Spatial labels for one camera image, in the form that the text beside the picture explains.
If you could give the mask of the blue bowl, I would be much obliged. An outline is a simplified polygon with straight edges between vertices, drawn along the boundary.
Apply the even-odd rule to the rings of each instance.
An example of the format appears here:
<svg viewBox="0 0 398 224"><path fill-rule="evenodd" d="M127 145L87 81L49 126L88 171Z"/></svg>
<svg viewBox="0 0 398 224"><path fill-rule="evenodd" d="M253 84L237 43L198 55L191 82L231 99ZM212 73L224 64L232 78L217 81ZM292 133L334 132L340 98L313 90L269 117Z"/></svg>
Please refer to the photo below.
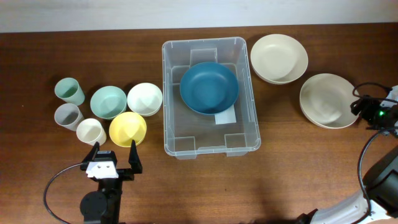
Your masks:
<svg viewBox="0 0 398 224"><path fill-rule="evenodd" d="M239 96L236 75L226 66L203 62L189 68L180 81L183 102L200 114L218 114L235 104Z"/></svg>

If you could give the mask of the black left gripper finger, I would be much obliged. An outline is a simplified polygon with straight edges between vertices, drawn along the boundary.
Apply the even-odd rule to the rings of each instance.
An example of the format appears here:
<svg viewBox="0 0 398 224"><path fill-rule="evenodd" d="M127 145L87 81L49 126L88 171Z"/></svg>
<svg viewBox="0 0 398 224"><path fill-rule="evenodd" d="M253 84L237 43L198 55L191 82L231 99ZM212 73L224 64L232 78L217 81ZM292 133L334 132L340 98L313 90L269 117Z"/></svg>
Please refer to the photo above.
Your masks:
<svg viewBox="0 0 398 224"><path fill-rule="evenodd" d="M142 168L142 164L141 164L140 158L137 153L137 147L136 147L135 140L132 140L132 142L131 142L131 149L130 149L130 153L129 153L128 163L130 164L132 172L134 174L142 173L143 168Z"/></svg>
<svg viewBox="0 0 398 224"><path fill-rule="evenodd" d="M100 143L95 142L91 151L82 160L81 165L80 165L80 170L87 170L89 163L94 161L95 156L96 156L97 152L99 151L99 149L100 149Z"/></svg>

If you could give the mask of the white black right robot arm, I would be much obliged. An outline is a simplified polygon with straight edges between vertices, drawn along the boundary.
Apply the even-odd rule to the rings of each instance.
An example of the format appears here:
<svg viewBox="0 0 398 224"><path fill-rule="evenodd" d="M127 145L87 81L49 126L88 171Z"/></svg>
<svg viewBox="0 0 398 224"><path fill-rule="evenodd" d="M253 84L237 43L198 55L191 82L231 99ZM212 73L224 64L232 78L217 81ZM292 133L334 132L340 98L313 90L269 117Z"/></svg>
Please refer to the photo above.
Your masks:
<svg viewBox="0 0 398 224"><path fill-rule="evenodd" d="M382 135L397 137L397 105L383 107L377 99L367 95L351 104L351 112L365 119L370 130L377 131L359 155L357 175L360 190L333 207L301 214L296 223L371 223L397 218L397 148L362 175L363 159L371 143Z"/></svg>

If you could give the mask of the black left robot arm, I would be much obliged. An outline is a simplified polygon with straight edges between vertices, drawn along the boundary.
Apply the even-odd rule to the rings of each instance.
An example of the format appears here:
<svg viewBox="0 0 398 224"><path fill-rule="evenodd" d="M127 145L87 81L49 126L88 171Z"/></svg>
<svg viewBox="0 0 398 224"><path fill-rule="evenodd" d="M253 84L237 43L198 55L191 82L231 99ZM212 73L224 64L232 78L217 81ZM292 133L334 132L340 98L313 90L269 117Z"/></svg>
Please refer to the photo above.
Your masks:
<svg viewBox="0 0 398 224"><path fill-rule="evenodd" d="M115 152L101 151L98 142L82 160L80 170L98 183L98 189L87 193L80 202L84 223L119 222L123 182L133 181L136 174L142 173L135 141L131 141L128 163L130 168L118 169Z"/></svg>

